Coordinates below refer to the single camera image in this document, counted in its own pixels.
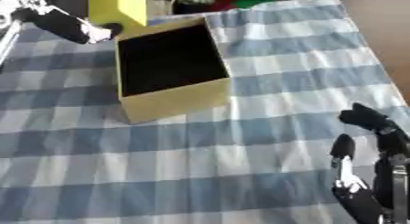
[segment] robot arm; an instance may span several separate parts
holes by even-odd
[[[351,180],[353,184],[356,184],[356,187],[360,188],[359,192],[362,191],[364,194],[366,191],[366,197],[361,196],[361,200],[356,200],[358,193],[354,193],[356,189],[351,189],[354,187],[351,185],[350,187],[344,186],[350,189],[347,194],[351,199],[340,198],[341,194],[334,192],[336,198],[359,223],[406,223],[409,213],[407,205],[409,137],[387,116],[358,103],[353,104],[352,110],[343,111],[340,120],[343,123],[373,131],[377,137],[380,159],[375,166],[376,178],[373,182],[373,190],[370,190],[367,185],[364,187],[363,183],[359,182],[361,179],[353,178]],[[331,154],[334,159],[341,161],[337,164],[340,170],[351,174],[351,163],[346,163],[346,161],[353,158],[353,154],[350,152],[354,142],[348,138],[350,138],[348,135],[340,136],[333,146]],[[335,153],[335,147],[339,148],[339,151],[336,150],[336,152],[344,150],[344,154]],[[343,176],[343,173],[340,172],[333,191],[340,187],[338,180],[343,180],[345,177],[348,176]]]
[[[352,160],[355,144],[347,134],[342,134],[333,145],[332,167],[337,169],[332,192],[346,211],[360,224],[384,224],[385,215],[370,187],[353,174]]]
[[[95,27],[48,0],[0,0],[0,65],[16,43],[26,22],[80,44],[109,40],[121,32],[121,28]]]

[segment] table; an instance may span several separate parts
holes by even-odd
[[[410,0],[341,0],[410,102]]]
[[[136,125],[116,97],[113,42],[28,28],[0,75],[0,222],[352,223],[330,192],[331,145],[352,135],[369,183],[377,152],[339,112],[359,101],[408,132],[410,114],[340,1],[206,17],[231,103]]]

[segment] blue and white plaid fabric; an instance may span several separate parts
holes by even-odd
[[[338,121],[354,101],[410,129],[405,102],[339,0],[207,16],[233,76],[229,106],[128,125],[113,43],[29,28],[0,75],[0,222],[353,223],[330,193],[329,150],[372,136]]]

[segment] cardboard box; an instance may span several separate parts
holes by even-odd
[[[119,100],[132,123],[229,100],[229,74],[204,18],[139,27],[115,45]]]
[[[146,26],[146,0],[89,0],[89,20],[97,26],[116,24],[122,33]]]

